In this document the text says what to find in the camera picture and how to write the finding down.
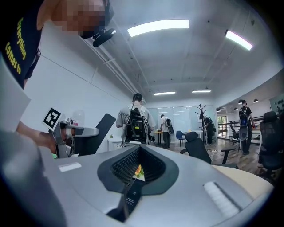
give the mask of orange object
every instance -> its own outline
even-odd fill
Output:
[[[138,168],[137,168],[137,170],[135,172],[135,175],[138,175],[140,173],[140,171],[141,171],[141,165],[138,166]]]

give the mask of man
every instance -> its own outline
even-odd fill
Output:
[[[167,125],[167,117],[165,115],[161,115],[161,130],[163,132],[163,140],[164,140],[164,148],[170,148],[170,133],[168,130],[168,125]]]
[[[51,20],[63,31],[75,31],[77,35],[91,37],[90,34],[106,26],[112,16],[109,0],[31,0],[10,1],[8,4],[10,6],[4,8],[11,15],[2,20],[2,30],[5,32],[0,49],[1,77],[14,78],[22,88],[39,59],[41,32],[47,21]],[[20,9],[20,13],[14,12],[15,7]],[[13,95],[9,88],[1,89],[1,95]],[[51,134],[31,129],[22,122],[19,122],[16,130],[30,137],[38,146],[48,147],[52,153],[56,153],[56,143]]]
[[[248,155],[249,154],[249,146],[252,140],[252,126],[253,128],[255,127],[255,124],[253,122],[253,117],[252,117],[252,111],[250,110],[249,107],[247,107],[247,102],[245,100],[242,100],[242,107],[240,108],[239,111],[239,116],[244,113],[246,117],[250,120],[248,120],[247,127],[248,127],[248,140],[243,140],[241,142],[242,147],[243,147],[243,154]]]
[[[155,129],[156,123],[152,115],[150,114],[149,110],[143,107],[142,103],[143,103],[143,96],[139,93],[136,93],[133,96],[132,104],[129,104],[128,106],[124,107],[118,113],[118,117],[116,119],[116,127],[122,128],[123,126],[125,126],[127,124],[126,120],[127,120],[127,116],[130,113],[130,110],[134,110],[135,108],[138,108],[138,110],[142,112],[143,115],[147,118],[150,131],[153,131]]]
[[[204,128],[206,128],[207,130],[207,144],[210,145],[212,144],[212,136],[214,134],[213,125],[208,117],[204,117],[204,124],[205,124]]]

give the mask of black and white square marker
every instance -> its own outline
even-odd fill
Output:
[[[51,108],[47,115],[45,116],[43,123],[50,129],[54,130],[57,124],[57,121],[59,120],[59,117],[61,116],[61,113],[57,110]]]

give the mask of rectangular ceiling light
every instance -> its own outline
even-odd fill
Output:
[[[248,49],[249,51],[252,48],[252,45],[248,41],[244,40],[243,38],[241,38],[240,36],[238,36],[237,34],[231,32],[229,30],[226,31],[225,36],[228,39],[242,45],[244,48]]]
[[[154,95],[162,95],[162,94],[176,94],[176,92],[175,91],[170,91],[170,92],[154,93]]]
[[[211,90],[193,90],[192,93],[208,93],[211,92]]]
[[[131,37],[150,31],[157,31],[171,28],[189,28],[189,20],[158,20],[144,23],[128,29]]]

